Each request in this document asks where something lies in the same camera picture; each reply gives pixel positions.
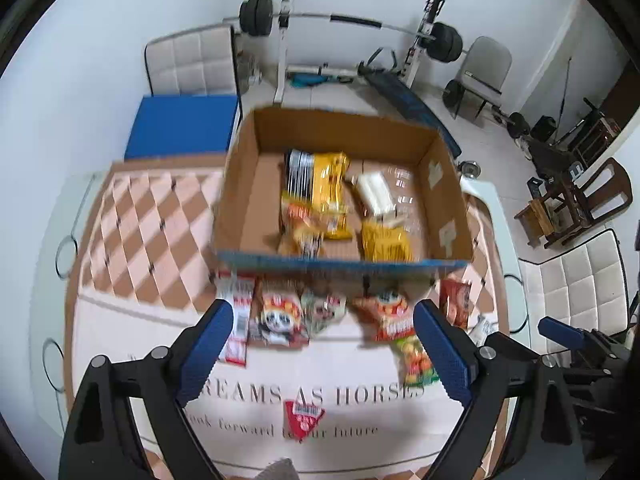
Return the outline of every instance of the metal screw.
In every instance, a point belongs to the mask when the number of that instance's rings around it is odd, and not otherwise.
[[[166,346],[156,346],[151,351],[151,357],[153,359],[163,359],[167,357],[168,354],[169,354],[169,349]]]
[[[104,355],[97,355],[93,359],[91,359],[91,366],[94,368],[100,368],[103,364],[107,362],[107,358]]]
[[[543,355],[542,356],[542,363],[543,363],[543,365],[545,365],[545,366],[547,366],[549,368],[553,368],[554,366],[556,366],[556,362],[549,355]]]
[[[480,349],[480,355],[485,359],[493,359],[495,358],[495,350],[490,346],[483,346]]]

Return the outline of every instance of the cardboard box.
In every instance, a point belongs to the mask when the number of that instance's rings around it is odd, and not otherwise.
[[[362,260],[361,221],[348,189],[344,196],[353,211],[348,217],[355,234],[352,240],[326,240],[325,258],[279,255],[284,153],[292,148],[345,152],[351,159],[349,174],[386,168],[388,182],[395,176],[406,177],[405,189],[390,187],[396,200],[404,201],[401,205],[412,212],[414,262]],[[254,110],[242,122],[227,161],[214,247],[221,262],[239,270],[424,277],[463,267],[472,259],[460,180],[436,130],[374,116],[276,107]]]

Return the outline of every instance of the blue gripper pad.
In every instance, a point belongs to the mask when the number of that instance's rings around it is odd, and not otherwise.
[[[205,319],[212,309],[214,311],[209,316],[210,319]],[[200,395],[233,328],[234,311],[226,301],[216,300],[209,307],[209,311],[195,327],[185,329],[201,330],[201,333],[180,369],[180,389],[175,399],[182,408]]]
[[[472,397],[469,386],[478,376],[476,346],[464,331],[452,327],[430,300],[416,304],[414,328],[447,395],[467,406]]]
[[[579,350],[584,345],[584,333],[552,317],[543,317],[538,322],[538,332],[551,341],[569,350]]]

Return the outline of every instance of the blue cushion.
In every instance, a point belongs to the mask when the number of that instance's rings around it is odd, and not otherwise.
[[[226,152],[237,95],[165,95],[142,99],[124,159]]]

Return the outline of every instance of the chair backrest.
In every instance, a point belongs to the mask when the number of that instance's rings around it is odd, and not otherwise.
[[[145,65],[153,95],[240,96],[230,25],[193,28],[150,41]]]
[[[553,317],[576,328],[613,335],[626,330],[625,271],[612,229],[543,264],[520,261],[529,312],[531,348],[539,354],[565,350],[538,332]]]
[[[499,90],[510,68],[509,49],[492,38],[480,36],[469,48],[458,73],[471,72],[480,81]]]
[[[591,184],[596,181],[605,168],[611,169],[611,178],[587,195],[586,191]],[[580,205],[587,210],[586,212],[589,215],[591,215],[594,223],[604,222],[607,218],[610,218],[619,211],[626,209],[633,202],[634,198],[631,189],[631,179],[629,179],[628,173],[618,161],[611,157],[604,161],[603,165],[600,166],[593,175],[591,175],[591,178],[583,186],[580,186],[580,192],[584,197],[580,200]],[[621,205],[598,215],[596,218],[593,217],[592,213],[594,210],[606,204],[610,200],[613,200],[620,194],[624,195],[623,203]]]

